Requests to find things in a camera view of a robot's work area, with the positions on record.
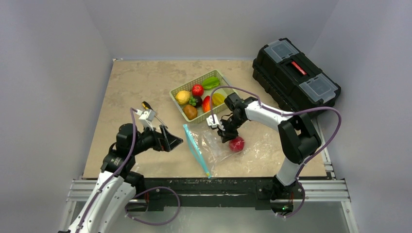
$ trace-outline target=green basket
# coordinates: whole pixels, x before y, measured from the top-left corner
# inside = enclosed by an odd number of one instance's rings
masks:
[[[179,105],[179,104],[177,103],[177,101],[174,99],[174,97],[176,96],[176,94],[177,94],[179,91],[189,91],[189,92],[191,92],[191,91],[192,91],[192,87],[193,87],[194,85],[196,85],[196,84],[202,84],[202,82],[203,82],[205,79],[210,78],[210,77],[217,77],[217,78],[219,79],[219,81],[220,81],[220,86],[230,86],[229,81],[222,75],[222,73],[220,73],[218,70],[213,70],[213,71],[211,71],[211,72],[209,72],[209,73],[207,73],[207,74],[205,74],[205,75],[200,76],[199,78],[196,78],[196,79],[194,79],[194,80],[192,80],[192,81],[190,81],[190,82],[188,82],[188,83],[185,83],[185,84],[181,85],[180,87],[175,88],[175,89],[173,89],[172,91],[170,91],[170,97],[172,98],[174,104],[176,104],[177,109],[179,109],[179,111],[180,111],[180,113],[182,114],[182,116],[183,116],[183,117],[185,118],[185,120],[186,120],[187,122],[189,122],[189,123],[200,123],[200,122],[204,121],[204,120],[210,115],[210,112],[204,113],[203,110],[202,110],[202,108],[197,108],[197,112],[198,112],[197,117],[196,117],[195,119],[193,119],[193,120],[189,120],[189,119],[187,118],[187,116],[185,115],[185,113],[183,113],[183,108],[185,107],[185,105],[182,105],[182,106]],[[211,89],[211,90],[205,90],[205,92],[204,92],[203,95],[202,95],[202,99],[204,99],[206,96],[210,96],[210,93],[212,93],[212,91],[213,91],[213,89]],[[222,88],[222,89],[219,89],[219,90],[215,91],[215,93],[220,93],[220,94],[222,94],[225,98],[226,98],[228,95],[230,95],[230,94],[232,94],[232,93],[234,93],[234,92],[236,92],[236,91],[233,90],[233,89],[230,89],[230,88]],[[226,108],[227,108],[226,104],[225,104],[225,103],[222,103],[222,104],[219,105],[219,106],[213,107],[213,113],[214,113],[214,114],[219,113],[219,112],[225,110]]]

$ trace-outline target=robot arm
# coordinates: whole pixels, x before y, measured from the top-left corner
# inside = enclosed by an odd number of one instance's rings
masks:
[[[155,117],[153,110],[136,110],[136,113],[140,116],[139,121],[143,125],[143,132],[136,129],[132,156],[120,172],[114,175],[126,160],[133,143],[133,124],[129,123],[120,126],[116,143],[109,148],[109,153],[103,160],[102,171],[84,208],[69,226],[68,231],[59,233],[106,232],[124,211],[128,201],[136,193],[146,190],[143,175],[131,172],[136,162],[134,156],[148,149],[169,152],[183,142],[181,138],[170,134],[165,125],[159,126],[160,132],[156,131],[152,126],[152,120]]]
[[[256,98],[241,99],[236,93],[230,94],[225,104],[232,111],[232,116],[227,120],[218,120],[216,115],[209,116],[208,125],[218,129],[222,143],[235,139],[237,129],[247,120],[257,121],[279,132],[283,152],[286,158],[280,171],[274,176],[272,200],[288,195],[295,186],[296,176],[300,172],[304,160],[314,154],[321,145],[321,139],[307,114],[299,116],[281,116],[271,112],[272,108],[260,104]]]

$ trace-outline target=gray wall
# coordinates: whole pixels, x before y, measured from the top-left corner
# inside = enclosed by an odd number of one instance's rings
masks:
[[[329,152],[363,233],[411,232],[411,23],[410,0],[340,0],[309,54],[343,90]]]
[[[81,0],[0,5],[0,232],[57,232],[111,57]]]
[[[338,0],[85,0],[117,58],[253,58],[288,37],[309,52]]]

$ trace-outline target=beige tabletop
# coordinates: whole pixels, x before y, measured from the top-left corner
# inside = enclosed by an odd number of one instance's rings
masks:
[[[172,102],[169,92],[214,69],[219,70],[233,86],[256,93],[263,103],[277,107],[272,97],[252,78],[252,61],[115,61],[87,158],[84,178],[96,178],[99,175],[103,158],[107,155],[109,146],[116,141],[119,126],[131,122],[129,108],[141,108],[142,101],[147,101],[169,131],[183,138],[184,143],[169,153],[148,150],[137,155],[137,164],[132,171],[145,177],[205,177],[202,167],[189,150],[182,127],[186,121]],[[242,98],[248,97],[247,94],[239,94]],[[141,131],[142,126],[139,122],[137,124]],[[258,142],[250,143],[245,138],[246,143],[254,147],[217,164],[213,172],[215,176],[273,176],[279,171],[284,154],[278,133],[258,123],[253,125],[253,129],[248,135],[244,135],[247,132],[240,129],[240,134],[250,138],[264,134],[271,137],[271,143],[260,145]],[[301,176],[325,175],[321,156],[310,161],[301,173]]]

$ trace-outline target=metal frame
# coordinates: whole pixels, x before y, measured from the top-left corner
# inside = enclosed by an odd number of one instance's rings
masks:
[[[317,119],[313,120],[315,129],[319,133],[323,144],[325,143],[325,137],[321,130],[321,126]],[[327,148],[321,152],[323,162],[325,164],[325,170],[330,176],[325,179],[331,180],[306,180],[302,178],[300,180],[303,188],[305,189],[306,198],[305,201],[338,201],[342,205],[344,217],[350,233],[359,233],[358,226],[353,215],[350,196],[347,190],[346,182],[344,180],[336,180],[333,170],[332,162],[329,157]],[[95,180],[73,180],[70,191],[66,200],[66,206],[63,214],[63,221],[60,225],[60,229],[67,229],[72,221],[73,214],[75,212],[77,202],[86,202],[93,187],[95,186]],[[275,202],[282,202],[288,200],[276,200]],[[131,200],[129,203],[144,202],[143,200]]]

